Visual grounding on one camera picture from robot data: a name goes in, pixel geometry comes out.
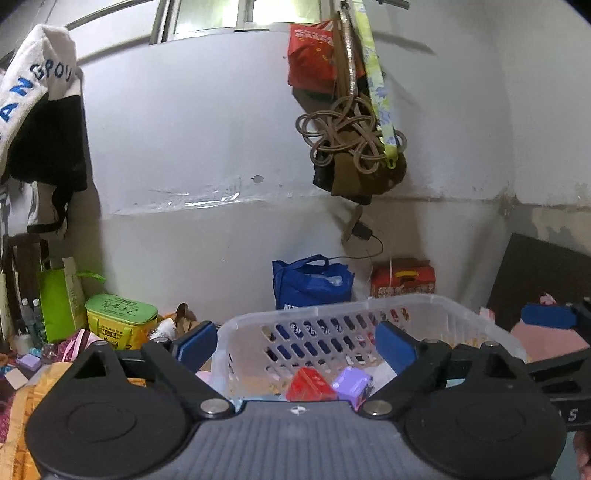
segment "red bag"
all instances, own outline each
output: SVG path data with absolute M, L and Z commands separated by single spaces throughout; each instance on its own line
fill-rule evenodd
M 287 83 L 292 87 L 332 94 L 335 90 L 336 68 L 333 57 L 332 20 L 316 25 L 291 24 L 287 60 L 290 73 Z M 357 68 L 357 77 L 365 74 Z

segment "purple block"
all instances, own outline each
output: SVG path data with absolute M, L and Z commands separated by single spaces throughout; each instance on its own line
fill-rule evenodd
M 362 370 L 347 367 L 332 383 L 332 388 L 339 400 L 348 400 L 357 411 L 369 394 L 371 381 L 371 375 Z
M 28 368 L 32 372 L 36 372 L 41 366 L 41 359 L 28 353 L 18 358 L 17 363 L 22 367 Z

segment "plastic water bottle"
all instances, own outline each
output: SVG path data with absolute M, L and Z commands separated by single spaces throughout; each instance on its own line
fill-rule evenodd
M 33 317 L 35 318 L 35 326 L 37 333 L 42 343 L 47 343 L 47 334 L 45 333 L 45 323 L 43 322 L 43 312 L 41 311 L 41 303 L 39 299 L 33 300 Z
M 33 345 L 41 345 L 41 339 L 39 338 L 39 335 L 37 334 L 37 328 L 35 327 L 35 316 L 33 314 L 33 309 L 29 305 L 29 301 L 27 299 L 22 300 L 21 316 L 22 321 L 25 322 L 25 325 L 27 326 L 29 335 L 31 335 Z

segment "blue gripper pad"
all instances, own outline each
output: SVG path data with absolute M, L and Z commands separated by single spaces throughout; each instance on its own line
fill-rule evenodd
M 193 330 L 177 338 L 172 343 L 170 351 L 179 363 L 191 372 L 197 373 L 216 348 L 216 326 L 212 322 L 202 322 Z
M 398 375 L 417 359 L 420 342 L 390 322 L 382 322 L 375 329 L 375 347 Z

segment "blue object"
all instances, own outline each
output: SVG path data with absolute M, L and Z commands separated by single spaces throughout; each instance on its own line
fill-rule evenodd
M 375 329 L 375 348 L 398 375 L 417 359 L 419 343 L 390 322 L 382 322 Z
M 202 322 L 173 341 L 171 353 L 179 363 L 197 373 L 217 348 L 217 329 L 212 322 Z
M 323 261 L 323 265 L 310 265 Z M 277 310 L 351 301 L 354 275 L 347 265 L 330 264 L 322 255 L 287 264 L 273 262 L 273 291 Z
M 521 309 L 521 320 L 528 325 L 569 330 L 577 325 L 577 316 L 569 307 L 530 303 Z

